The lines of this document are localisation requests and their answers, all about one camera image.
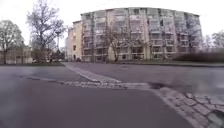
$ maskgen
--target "shrub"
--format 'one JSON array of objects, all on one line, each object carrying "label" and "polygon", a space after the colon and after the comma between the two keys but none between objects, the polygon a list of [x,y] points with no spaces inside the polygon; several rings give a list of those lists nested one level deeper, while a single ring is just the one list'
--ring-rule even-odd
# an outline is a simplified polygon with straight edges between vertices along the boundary
[{"label": "shrub", "polygon": [[190,61],[190,62],[224,62],[224,52],[213,53],[189,53],[177,56],[175,61]]}]

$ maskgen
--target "sky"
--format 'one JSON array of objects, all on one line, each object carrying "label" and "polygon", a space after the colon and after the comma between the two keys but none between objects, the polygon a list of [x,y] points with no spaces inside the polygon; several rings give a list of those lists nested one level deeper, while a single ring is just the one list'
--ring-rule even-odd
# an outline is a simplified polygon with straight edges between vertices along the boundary
[{"label": "sky", "polygon": [[[32,11],[36,0],[0,0],[0,20],[11,20],[19,26],[25,43],[29,44],[28,12]],[[154,7],[185,11],[200,15],[202,34],[210,35],[224,29],[223,0],[49,0],[54,8],[59,8],[59,18],[65,25],[81,19],[80,14],[94,10],[120,7]]]}]

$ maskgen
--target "building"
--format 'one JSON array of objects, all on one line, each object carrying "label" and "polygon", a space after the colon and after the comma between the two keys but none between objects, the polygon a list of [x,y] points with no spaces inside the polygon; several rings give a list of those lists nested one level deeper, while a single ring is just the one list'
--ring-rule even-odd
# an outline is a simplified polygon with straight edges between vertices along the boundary
[{"label": "building", "polygon": [[81,21],[73,22],[73,26],[68,29],[66,38],[66,59],[75,61],[82,58],[82,23]]},{"label": "building", "polygon": [[[31,47],[15,47],[9,50],[6,54],[7,64],[21,64],[21,63],[32,63],[33,59],[31,57]],[[0,50],[0,64],[3,64],[4,56],[3,51]]]},{"label": "building", "polygon": [[84,61],[115,59],[111,48],[105,47],[103,45],[105,40],[100,38],[108,27],[126,27],[132,39],[142,41],[141,45],[119,47],[119,60],[169,59],[179,54],[197,52],[199,43],[202,42],[199,15],[175,10],[160,8],[99,10],[81,14],[81,22],[78,22],[78,25],[80,24]]}]

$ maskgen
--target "street lamp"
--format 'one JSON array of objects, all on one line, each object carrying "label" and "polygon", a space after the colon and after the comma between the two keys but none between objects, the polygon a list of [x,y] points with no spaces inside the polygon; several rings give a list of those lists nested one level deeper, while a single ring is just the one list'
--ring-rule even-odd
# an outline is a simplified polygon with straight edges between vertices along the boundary
[{"label": "street lamp", "polygon": [[61,32],[57,31],[57,32],[55,32],[55,33],[57,34],[57,38],[58,38],[57,48],[58,48],[58,50],[59,50],[59,34],[60,34]]}]

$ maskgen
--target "road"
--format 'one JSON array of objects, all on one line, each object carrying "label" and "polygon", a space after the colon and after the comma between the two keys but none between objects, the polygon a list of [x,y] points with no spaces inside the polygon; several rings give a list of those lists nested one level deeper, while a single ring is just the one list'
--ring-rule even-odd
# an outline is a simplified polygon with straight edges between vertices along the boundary
[{"label": "road", "polygon": [[162,83],[181,92],[224,93],[224,68],[70,63],[124,82]]},{"label": "road", "polygon": [[19,75],[86,81],[64,67],[0,67],[0,128],[192,128],[150,92],[68,87]]}]

